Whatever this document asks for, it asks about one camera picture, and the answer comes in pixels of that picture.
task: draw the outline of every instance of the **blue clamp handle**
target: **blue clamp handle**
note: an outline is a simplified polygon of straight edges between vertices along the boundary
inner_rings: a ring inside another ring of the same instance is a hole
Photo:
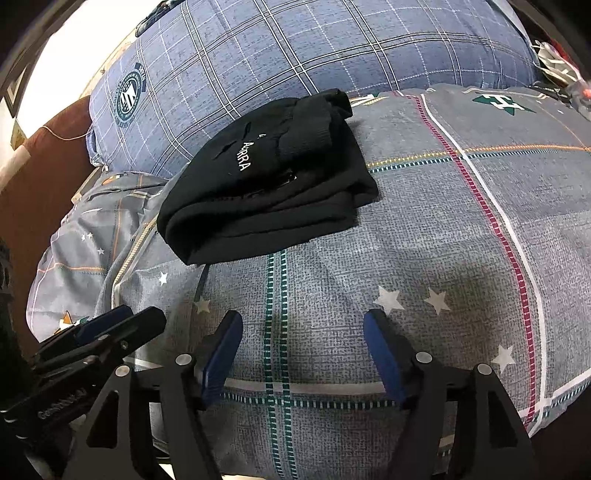
[[[224,383],[242,341],[242,316],[228,310],[212,335],[195,352],[195,372],[202,372],[201,400],[204,407],[220,399]]]
[[[394,332],[391,320],[379,309],[364,315],[363,335],[388,398],[403,405],[418,393],[418,385],[411,376],[416,354],[413,347]]]

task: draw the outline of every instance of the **black sweatshirt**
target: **black sweatshirt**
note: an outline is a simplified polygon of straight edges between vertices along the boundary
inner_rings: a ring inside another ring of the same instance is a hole
[[[378,188],[345,122],[352,114],[334,89],[238,118],[178,178],[159,233],[190,265],[269,254],[354,226],[356,208]]]

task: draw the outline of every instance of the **black clamp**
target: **black clamp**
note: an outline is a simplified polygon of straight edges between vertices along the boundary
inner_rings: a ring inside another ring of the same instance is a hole
[[[76,436],[63,480],[168,478],[153,454],[149,402],[161,403],[175,478],[221,480],[196,411],[219,399],[241,340],[242,317],[230,310],[214,334],[173,364],[117,367]]]
[[[446,480],[536,478],[530,438],[489,365],[446,367],[416,352],[382,310],[365,315],[363,332],[388,397],[410,411],[386,479],[432,478],[447,401],[457,402],[457,417]]]

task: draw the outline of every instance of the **gray bedsheet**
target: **gray bedsheet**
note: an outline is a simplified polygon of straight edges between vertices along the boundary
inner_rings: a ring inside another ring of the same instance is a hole
[[[50,336],[66,310],[155,305],[168,326],[135,354],[148,368],[238,310],[244,339],[223,400],[203,415],[226,473],[383,472],[404,415],[363,341],[362,316],[376,307],[447,365],[490,363],[530,434],[548,424],[591,376],[591,124],[526,89],[437,85],[352,105],[380,189],[357,227],[213,265],[196,298],[203,267],[185,266],[155,230],[175,179],[105,173],[39,264],[32,331]],[[156,410],[154,423],[164,442]]]

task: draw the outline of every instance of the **red object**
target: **red object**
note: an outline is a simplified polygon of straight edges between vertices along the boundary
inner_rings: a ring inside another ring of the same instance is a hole
[[[577,67],[577,69],[579,68],[575,62],[573,62],[573,59],[570,58],[570,55],[568,53],[566,53],[566,51],[564,50],[564,48],[562,47],[562,45],[560,43],[558,43],[556,40],[552,39],[552,46],[558,51],[558,53],[560,54],[560,56],[565,59],[567,62],[569,62],[571,65],[574,65],[575,67]]]

